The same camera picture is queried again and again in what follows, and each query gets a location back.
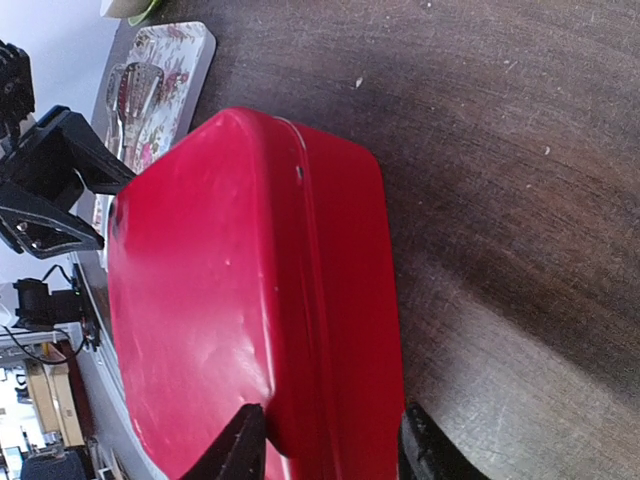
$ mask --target black cable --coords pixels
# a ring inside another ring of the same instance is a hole
[[[37,360],[38,362],[43,363],[44,365],[63,365],[65,363],[67,363],[69,360],[73,360],[74,358],[76,358],[80,354],[80,352],[84,348],[84,345],[87,343],[87,339],[83,338],[82,342],[80,343],[80,346],[78,347],[78,349],[75,352],[73,352],[71,354],[71,356],[66,357],[64,360],[47,360],[46,358],[40,358],[40,357],[37,357],[36,355],[33,355],[31,352],[29,352],[24,347],[24,345],[22,345],[20,342],[18,342],[18,339],[13,335],[13,332],[11,332],[11,330],[9,330],[4,325],[1,325],[1,326],[2,326],[2,328],[4,328],[7,331],[7,333],[11,337],[11,340],[13,340],[13,343],[15,343],[16,346],[18,348],[20,348],[20,350],[22,350],[24,353],[26,353],[28,356],[30,356],[34,360]],[[67,339],[69,339],[69,343],[71,343],[71,337],[69,336],[69,334],[67,332],[65,332],[64,330],[61,330],[59,328],[55,328],[54,331],[63,333],[67,337]]]
[[[62,274],[64,279],[67,281],[67,283],[73,286],[73,282],[71,281],[71,278],[69,278],[69,275],[67,275],[67,272],[64,271],[64,268],[62,268],[62,265],[58,265],[58,264],[55,264],[53,267],[51,267],[47,271],[47,273],[44,274],[44,277],[42,277],[42,281],[43,282],[46,281],[47,278],[49,278],[49,276],[55,271],[56,268],[60,270],[60,274]]]

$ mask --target floral pattern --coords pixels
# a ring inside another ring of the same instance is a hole
[[[193,116],[193,108],[185,109],[187,99],[199,95],[202,88],[194,84],[193,73],[199,62],[213,58],[213,52],[211,58],[203,58],[205,46],[212,41],[215,39],[200,22],[159,25],[138,32],[127,63],[158,65],[164,70],[164,82],[161,100],[142,128],[135,154],[126,162],[135,173],[148,168],[186,135]],[[106,200],[96,197],[93,215],[93,227],[105,238]]]

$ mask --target wall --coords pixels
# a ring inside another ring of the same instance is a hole
[[[0,0],[0,39],[31,57],[36,117],[56,104],[90,119],[118,21],[100,17],[99,0]],[[17,255],[0,242],[0,282],[41,277],[56,261]],[[51,284],[64,282],[54,275]]]

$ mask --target wood grain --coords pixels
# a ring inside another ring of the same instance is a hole
[[[244,105],[380,161],[408,397],[495,479],[637,478],[637,3],[174,0],[154,21],[183,20],[219,41],[194,127]]]

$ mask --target white tray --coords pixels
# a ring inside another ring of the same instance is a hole
[[[201,22],[142,28],[127,63],[145,62],[164,70],[158,106],[142,128],[135,155],[127,166],[139,174],[189,132],[193,113],[216,50],[216,39]],[[97,195],[93,227],[105,238],[112,197]],[[100,252],[107,268],[107,245]]]

